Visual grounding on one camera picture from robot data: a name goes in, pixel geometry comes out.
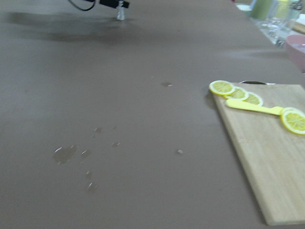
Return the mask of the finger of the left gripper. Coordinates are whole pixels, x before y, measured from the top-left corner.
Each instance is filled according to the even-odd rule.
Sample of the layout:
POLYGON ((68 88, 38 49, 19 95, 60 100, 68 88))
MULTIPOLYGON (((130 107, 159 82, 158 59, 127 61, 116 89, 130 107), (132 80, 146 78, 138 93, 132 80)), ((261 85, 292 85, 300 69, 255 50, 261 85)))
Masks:
POLYGON ((129 8, 130 3, 125 0, 99 0, 101 5, 111 7, 111 8, 118 8, 119 6, 124 8, 129 8))

